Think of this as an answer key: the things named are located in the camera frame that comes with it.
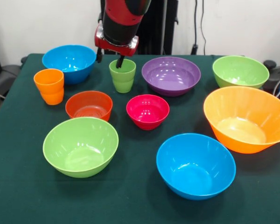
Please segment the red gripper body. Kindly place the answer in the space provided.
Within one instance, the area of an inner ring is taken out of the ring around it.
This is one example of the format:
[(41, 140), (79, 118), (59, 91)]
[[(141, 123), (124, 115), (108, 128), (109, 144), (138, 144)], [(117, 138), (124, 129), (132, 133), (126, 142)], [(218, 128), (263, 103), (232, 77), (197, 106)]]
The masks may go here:
[(139, 44), (139, 37), (134, 36), (133, 39), (125, 46), (114, 45), (104, 38), (103, 26), (98, 25), (94, 35), (95, 46), (101, 49), (111, 50), (120, 53), (123, 56), (133, 56)]

